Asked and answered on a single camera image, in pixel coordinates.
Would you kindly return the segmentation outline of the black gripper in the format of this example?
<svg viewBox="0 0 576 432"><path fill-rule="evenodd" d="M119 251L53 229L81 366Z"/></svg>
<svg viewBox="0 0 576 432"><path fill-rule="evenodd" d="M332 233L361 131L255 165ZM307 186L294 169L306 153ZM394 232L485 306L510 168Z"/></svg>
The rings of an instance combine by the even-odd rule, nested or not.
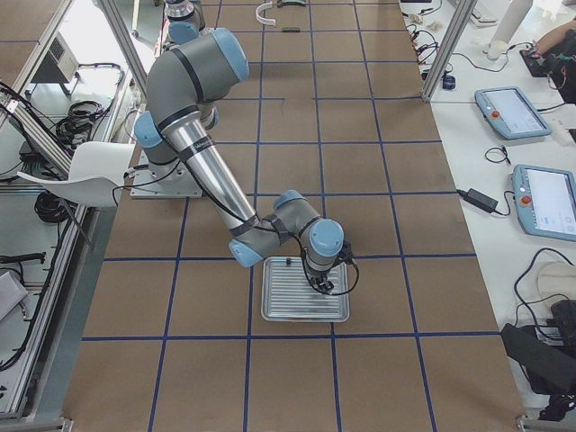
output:
<svg viewBox="0 0 576 432"><path fill-rule="evenodd" d="M317 271L308 264L304 267L305 277L312 288L318 288L321 293L330 293L332 291L332 282L329 280L328 271Z"/></svg>

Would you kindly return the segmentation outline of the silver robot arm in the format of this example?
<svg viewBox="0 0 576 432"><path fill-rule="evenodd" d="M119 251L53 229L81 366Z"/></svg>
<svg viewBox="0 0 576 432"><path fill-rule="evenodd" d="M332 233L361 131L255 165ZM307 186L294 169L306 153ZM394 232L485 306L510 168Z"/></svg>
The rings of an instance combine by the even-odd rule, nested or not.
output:
<svg viewBox="0 0 576 432"><path fill-rule="evenodd" d="M205 29L202 3L196 0L166 0L168 35L177 45L196 39Z"/></svg>
<svg viewBox="0 0 576 432"><path fill-rule="evenodd" d="M148 158L185 166L217 207L232 236L229 250L242 266L255 265L295 239L307 283L331 295L330 270L353 262L340 224L321 217L294 190L281 194L273 212L259 218L201 120L203 105L223 98L248 74L246 55L226 28L164 52L148 73L148 109L137 121L137 142Z"/></svg>

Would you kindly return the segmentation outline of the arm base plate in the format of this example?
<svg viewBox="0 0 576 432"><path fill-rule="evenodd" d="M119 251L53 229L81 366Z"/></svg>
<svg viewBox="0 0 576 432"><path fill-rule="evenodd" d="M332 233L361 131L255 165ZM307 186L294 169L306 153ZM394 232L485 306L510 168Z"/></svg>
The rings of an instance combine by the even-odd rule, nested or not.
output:
<svg viewBox="0 0 576 432"><path fill-rule="evenodd" d="M200 186L165 141L152 148L139 146L139 163L145 167L135 172L130 192L132 198L175 199L203 196Z"/></svg>

